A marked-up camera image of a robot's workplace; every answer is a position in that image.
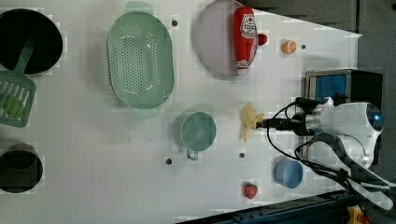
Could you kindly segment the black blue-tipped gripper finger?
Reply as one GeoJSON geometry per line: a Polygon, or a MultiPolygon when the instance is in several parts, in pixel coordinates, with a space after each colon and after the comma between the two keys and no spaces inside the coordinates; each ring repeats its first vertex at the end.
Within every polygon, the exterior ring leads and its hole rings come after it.
{"type": "Polygon", "coordinates": [[[260,121],[256,123],[256,129],[265,128],[265,121],[260,121]]]}

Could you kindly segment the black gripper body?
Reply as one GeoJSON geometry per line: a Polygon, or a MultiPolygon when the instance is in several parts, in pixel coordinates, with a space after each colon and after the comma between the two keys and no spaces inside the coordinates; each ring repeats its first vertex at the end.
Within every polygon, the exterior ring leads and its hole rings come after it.
{"type": "Polygon", "coordinates": [[[273,128],[278,131],[292,131],[298,136],[307,135],[305,113],[297,113],[291,119],[267,119],[264,122],[264,127],[273,128]]]}

